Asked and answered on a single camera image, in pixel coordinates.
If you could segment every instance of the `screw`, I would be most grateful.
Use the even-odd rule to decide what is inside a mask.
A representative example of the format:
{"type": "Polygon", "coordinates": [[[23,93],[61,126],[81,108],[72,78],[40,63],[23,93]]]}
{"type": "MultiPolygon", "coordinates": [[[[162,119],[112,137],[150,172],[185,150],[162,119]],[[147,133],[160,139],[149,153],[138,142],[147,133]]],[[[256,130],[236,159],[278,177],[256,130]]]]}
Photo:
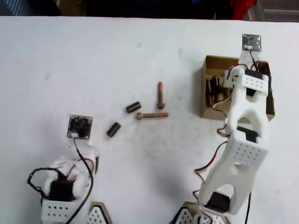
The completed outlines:
{"type": "Polygon", "coordinates": [[[136,119],[141,120],[142,118],[167,118],[168,113],[137,113],[136,119]]]}
{"type": "Polygon", "coordinates": [[[158,84],[158,98],[159,98],[159,101],[157,103],[157,108],[162,110],[165,107],[165,104],[163,103],[163,86],[162,86],[162,82],[159,82],[159,84],[158,84]]]}

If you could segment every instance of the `wire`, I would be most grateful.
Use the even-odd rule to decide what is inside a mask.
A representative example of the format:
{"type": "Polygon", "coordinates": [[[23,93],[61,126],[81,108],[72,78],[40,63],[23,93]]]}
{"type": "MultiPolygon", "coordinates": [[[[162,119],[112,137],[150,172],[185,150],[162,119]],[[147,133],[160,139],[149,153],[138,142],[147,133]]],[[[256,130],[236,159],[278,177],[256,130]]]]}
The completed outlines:
{"type": "Polygon", "coordinates": [[[199,171],[202,171],[202,170],[208,168],[208,167],[213,163],[213,161],[215,160],[216,155],[217,155],[217,152],[218,152],[218,150],[220,149],[220,147],[221,147],[223,144],[226,144],[227,142],[228,142],[228,141],[224,141],[223,143],[221,143],[221,144],[217,147],[217,149],[216,149],[216,151],[215,151],[213,157],[211,158],[211,160],[209,161],[208,164],[206,164],[205,166],[203,166],[203,167],[201,167],[201,168],[195,169],[194,172],[199,172],[199,171]]]}
{"type": "Polygon", "coordinates": [[[253,58],[253,56],[252,56],[252,53],[251,53],[251,50],[250,50],[250,49],[249,49],[249,53],[250,53],[250,56],[251,56],[251,59],[252,59],[252,62],[253,62],[253,65],[254,65],[256,71],[259,71],[258,68],[257,68],[256,62],[255,62],[255,60],[254,60],[254,58],[253,58]]]}
{"type": "Polygon", "coordinates": [[[211,220],[210,224],[212,224],[213,223],[212,217],[210,217],[208,214],[206,214],[203,210],[201,210],[201,212],[202,212],[202,214],[204,214],[205,216],[207,216],[211,220]]]}
{"type": "Polygon", "coordinates": [[[58,179],[66,179],[66,176],[57,168],[51,168],[51,167],[45,167],[45,168],[38,168],[33,170],[28,177],[27,180],[27,184],[29,184],[34,190],[36,190],[37,192],[39,192],[42,196],[42,198],[49,198],[48,196],[46,196],[46,194],[44,193],[44,191],[42,190],[41,187],[37,187],[34,184],[31,183],[31,179],[33,177],[33,175],[37,172],[37,171],[41,171],[41,170],[50,170],[50,171],[55,171],[56,173],[58,173],[58,179]]]}
{"type": "Polygon", "coordinates": [[[243,66],[245,66],[245,67],[248,69],[248,66],[247,66],[246,64],[237,64],[237,65],[231,67],[231,68],[228,70],[228,76],[226,77],[227,80],[228,80],[228,78],[229,78],[229,76],[230,76],[230,73],[231,73],[232,69],[234,69],[235,67],[240,66],[240,65],[243,65],[243,66]]]}
{"type": "Polygon", "coordinates": [[[90,170],[85,158],[82,156],[82,154],[80,153],[78,147],[77,147],[77,144],[76,144],[76,138],[74,138],[74,144],[75,144],[75,147],[76,147],[76,150],[77,150],[77,153],[80,157],[80,159],[83,161],[83,163],[85,164],[87,170],[88,170],[88,173],[90,175],[90,179],[91,179],[91,185],[90,185],[90,188],[89,188],[89,191],[86,195],[86,197],[84,198],[84,200],[82,201],[82,203],[79,205],[79,207],[77,208],[77,210],[72,214],[72,216],[70,217],[70,219],[65,223],[65,224],[70,224],[71,221],[76,217],[76,215],[80,212],[80,210],[82,209],[83,205],[85,204],[85,202],[87,201],[88,197],[90,196],[91,192],[92,192],[92,189],[93,189],[93,173],[92,171],[90,170]]]}
{"type": "Polygon", "coordinates": [[[261,62],[261,61],[259,61],[259,60],[256,61],[256,66],[257,66],[257,67],[259,66],[260,62],[261,62]]]}
{"type": "Polygon", "coordinates": [[[91,160],[91,159],[89,159],[89,158],[84,158],[86,161],[90,161],[90,162],[92,162],[93,163],[93,171],[94,171],[94,162],[91,160]]]}
{"type": "Polygon", "coordinates": [[[200,189],[199,190],[195,190],[195,191],[192,191],[192,194],[193,194],[193,196],[196,198],[196,199],[198,199],[198,197],[197,197],[197,195],[195,194],[196,192],[199,192],[200,191],[200,189]]]}
{"type": "Polygon", "coordinates": [[[248,206],[247,206],[247,213],[246,213],[246,218],[245,218],[245,224],[247,224],[247,221],[248,221],[249,210],[250,210],[250,203],[251,203],[251,192],[249,193],[249,197],[248,197],[248,206]]]}

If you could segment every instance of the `red wire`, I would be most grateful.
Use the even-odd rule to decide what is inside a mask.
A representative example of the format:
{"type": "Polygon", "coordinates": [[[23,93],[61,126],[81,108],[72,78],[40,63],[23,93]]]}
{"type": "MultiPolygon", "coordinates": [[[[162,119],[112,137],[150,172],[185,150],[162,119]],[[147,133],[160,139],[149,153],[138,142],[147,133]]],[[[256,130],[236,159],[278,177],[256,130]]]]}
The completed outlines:
{"type": "Polygon", "coordinates": [[[223,144],[227,143],[227,142],[228,142],[228,141],[224,141],[223,143],[221,143],[221,144],[217,147],[217,149],[216,149],[216,151],[215,151],[215,153],[214,153],[212,159],[209,161],[209,163],[208,163],[207,165],[205,165],[204,167],[195,169],[194,171],[195,171],[195,172],[198,172],[198,171],[202,171],[202,170],[208,168],[208,167],[213,163],[213,161],[215,160],[216,155],[217,155],[217,152],[218,152],[218,150],[220,149],[220,147],[221,147],[223,144]]]}
{"type": "Polygon", "coordinates": [[[208,214],[204,213],[203,210],[201,210],[201,212],[202,212],[202,214],[204,214],[205,216],[207,216],[211,220],[210,224],[212,224],[213,223],[212,217],[210,217],[208,214]]]}

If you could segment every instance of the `electronic components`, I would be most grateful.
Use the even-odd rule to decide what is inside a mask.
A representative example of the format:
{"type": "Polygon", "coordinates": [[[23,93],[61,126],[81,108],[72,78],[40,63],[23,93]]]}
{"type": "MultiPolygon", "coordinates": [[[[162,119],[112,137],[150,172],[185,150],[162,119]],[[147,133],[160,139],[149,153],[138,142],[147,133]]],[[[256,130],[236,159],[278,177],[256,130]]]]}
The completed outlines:
{"type": "Polygon", "coordinates": [[[120,129],[121,125],[117,122],[115,122],[112,127],[107,131],[107,135],[109,137],[113,137],[117,131],[120,129]]]}
{"type": "Polygon", "coordinates": [[[88,140],[90,139],[92,124],[93,117],[71,115],[66,136],[68,138],[73,138],[73,135],[75,134],[78,135],[77,138],[88,140]]]}
{"type": "Polygon", "coordinates": [[[126,111],[128,113],[132,113],[132,112],[138,110],[139,108],[141,108],[141,104],[139,103],[139,101],[137,101],[136,103],[133,103],[130,106],[127,106],[126,111]]]}

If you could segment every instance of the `black wire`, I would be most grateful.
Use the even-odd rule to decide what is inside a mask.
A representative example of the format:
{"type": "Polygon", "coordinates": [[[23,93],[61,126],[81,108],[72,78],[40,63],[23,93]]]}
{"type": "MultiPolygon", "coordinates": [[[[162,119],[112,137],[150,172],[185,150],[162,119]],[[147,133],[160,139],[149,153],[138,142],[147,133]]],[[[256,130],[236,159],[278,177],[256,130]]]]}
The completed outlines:
{"type": "Polygon", "coordinates": [[[248,216],[249,216],[249,210],[250,210],[250,202],[251,202],[251,192],[248,197],[248,206],[247,206],[247,213],[246,213],[246,218],[245,218],[245,224],[247,224],[248,216]]]}
{"type": "Polygon", "coordinates": [[[42,198],[48,198],[48,196],[46,196],[46,194],[43,192],[41,187],[37,187],[35,186],[33,183],[31,183],[31,179],[33,177],[33,175],[37,172],[37,171],[41,171],[41,170],[52,170],[55,171],[56,173],[58,173],[58,178],[64,178],[66,179],[66,176],[57,168],[51,168],[51,167],[45,167],[45,168],[38,168],[35,169],[31,172],[31,174],[29,174],[28,180],[27,180],[27,184],[29,184],[34,190],[36,190],[37,192],[39,192],[42,196],[42,198]]]}
{"type": "Polygon", "coordinates": [[[82,203],[79,205],[79,207],[77,208],[77,210],[72,214],[72,216],[70,217],[70,219],[65,223],[65,224],[70,224],[70,222],[76,217],[76,215],[80,212],[81,208],[83,207],[83,205],[85,204],[85,202],[87,201],[88,197],[90,196],[90,193],[92,192],[92,189],[93,189],[93,173],[92,171],[90,170],[85,158],[82,156],[82,154],[80,153],[78,147],[77,147],[77,144],[76,144],[76,138],[74,138],[74,144],[75,144],[75,147],[76,147],[76,150],[77,150],[77,153],[80,157],[80,159],[83,161],[83,163],[85,164],[87,170],[88,170],[88,173],[90,175],[90,179],[91,179],[91,186],[90,186],[90,189],[86,195],[86,197],[84,198],[84,200],[82,201],[82,203]]]}
{"type": "Polygon", "coordinates": [[[254,58],[252,56],[251,50],[249,50],[249,53],[250,53],[250,56],[251,56],[251,59],[252,59],[252,62],[253,62],[253,65],[254,65],[256,71],[259,71],[258,68],[257,68],[256,62],[255,62],[255,60],[254,60],[254,58]]]}

